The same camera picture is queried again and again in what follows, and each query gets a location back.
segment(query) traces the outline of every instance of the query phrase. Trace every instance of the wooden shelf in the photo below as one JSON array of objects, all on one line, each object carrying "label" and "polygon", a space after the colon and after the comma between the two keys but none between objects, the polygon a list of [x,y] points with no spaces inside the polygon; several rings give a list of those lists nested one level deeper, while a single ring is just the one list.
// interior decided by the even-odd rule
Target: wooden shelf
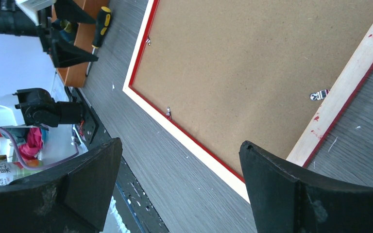
[{"label": "wooden shelf", "polygon": [[[108,0],[74,0],[91,17],[97,17],[102,6],[108,5]],[[52,8],[52,21],[56,20],[54,8]],[[95,35],[95,24],[79,23],[74,45],[88,52],[92,52],[92,40]],[[67,68],[58,68],[58,74],[65,86],[83,87],[88,62]]]}]

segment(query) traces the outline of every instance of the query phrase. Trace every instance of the bottle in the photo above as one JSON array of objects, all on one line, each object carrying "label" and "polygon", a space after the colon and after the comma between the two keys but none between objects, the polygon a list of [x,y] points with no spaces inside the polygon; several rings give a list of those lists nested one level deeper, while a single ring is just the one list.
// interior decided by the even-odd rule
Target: bottle
[{"label": "bottle", "polygon": [[[39,167],[43,166],[42,161],[40,160],[31,160],[27,161],[28,166]],[[30,176],[32,174],[38,173],[43,170],[28,170],[24,168],[20,162],[1,162],[0,163],[0,186],[7,185],[10,182]]]}]

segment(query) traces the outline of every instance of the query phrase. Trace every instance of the red frame border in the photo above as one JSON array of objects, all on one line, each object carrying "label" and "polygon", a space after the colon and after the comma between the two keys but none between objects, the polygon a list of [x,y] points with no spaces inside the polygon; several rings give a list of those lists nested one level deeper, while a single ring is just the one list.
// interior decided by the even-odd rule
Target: red frame border
[{"label": "red frame border", "polygon": [[[137,95],[139,95],[144,101],[146,101],[150,106],[152,106],[162,116],[166,117],[166,115],[165,115],[164,112],[162,112],[159,108],[157,108],[151,101],[149,101],[149,99],[147,99],[145,96],[143,96],[140,92],[138,92],[133,87],[133,84],[134,84],[134,81],[135,81],[135,78],[136,78],[136,74],[137,74],[137,71],[138,71],[141,59],[142,59],[142,55],[143,55],[145,47],[146,47],[146,41],[148,39],[149,32],[151,31],[153,20],[155,18],[155,14],[156,14],[156,10],[158,8],[158,4],[159,4],[159,0],[155,0],[153,2],[153,4],[152,4],[151,13],[150,13],[148,21],[147,21],[145,32],[144,32],[144,35],[143,35],[143,38],[142,38],[142,43],[140,44],[140,47],[139,47],[139,51],[138,51],[138,54],[137,54],[137,57],[136,57],[136,60],[135,60],[134,69],[133,69],[133,72],[131,74],[131,78],[129,80],[128,87],[132,91],[134,91]],[[344,104],[344,106],[342,107],[342,109],[338,112],[337,116],[335,117],[335,119],[333,120],[333,122],[331,123],[331,125],[325,131],[325,133],[322,136],[322,139],[317,143],[317,145],[315,146],[313,152],[309,155],[308,159],[304,163],[303,167],[307,167],[308,164],[311,162],[311,160],[314,158],[314,156],[316,155],[318,149],[322,145],[324,139],[328,136],[328,134],[333,129],[333,127],[335,126],[335,124],[338,122],[339,118],[342,116],[342,114],[344,113],[344,111],[346,110],[346,108],[350,105],[351,101],[355,98],[355,96],[357,95],[358,91],[361,89],[362,85],[365,83],[366,79],[370,76],[370,74],[372,73],[372,71],[373,71],[373,63],[370,66],[370,68],[368,69],[368,71],[366,72],[366,74],[364,75],[364,77],[361,79],[360,83],[357,85],[357,87],[355,88],[355,90],[353,91],[353,93],[349,96],[348,100],[346,101],[346,103]],[[216,161],[218,161],[220,164],[222,164],[228,171],[230,171],[232,174],[234,174],[236,177],[238,177],[241,181],[243,181],[245,183],[244,178],[242,176],[240,176],[236,171],[234,171],[230,166],[228,166],[223,160],[221,160],[219,157],[217,157],[212,151],[210,151],[201,142],[199,142],[196,138],[194,138],[191,134],[189,134],[178,123],[176,123],[172,119],[168,119],[168,121],[170,121],[175,127],[177,127],[181,132],[183,132],[186,136],[188,136],[193,142],[195,142],[198,146],[200,146],[204,151],[206,151],[208,154],[210,154]]]}]

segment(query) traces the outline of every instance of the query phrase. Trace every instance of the yellow screwdriver handle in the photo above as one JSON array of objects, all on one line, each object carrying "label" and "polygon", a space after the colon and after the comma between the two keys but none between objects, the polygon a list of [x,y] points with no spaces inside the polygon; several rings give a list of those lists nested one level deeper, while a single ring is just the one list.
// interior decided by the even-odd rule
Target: yellow screwdriver handle
[{"label": "yellow screwdriver handle", "polygon": [[111,9],[106,6],[101,7],[96,20],[95,37],[92,41],[92,47],[98,49],[105,38],[106,31],[108,30],[111,21]]}]

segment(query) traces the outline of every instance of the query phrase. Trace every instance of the pink fabric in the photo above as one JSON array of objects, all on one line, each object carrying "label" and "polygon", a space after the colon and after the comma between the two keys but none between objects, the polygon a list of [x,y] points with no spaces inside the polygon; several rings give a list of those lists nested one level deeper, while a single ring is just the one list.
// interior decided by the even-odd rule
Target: pink fabric
[{"label": "pink fabric", "polygon": [[20,155],[24,160],[35,160],[35,156],[42,149],[42,133],[39,128],[31,128],[26,143],[19,146]]}]

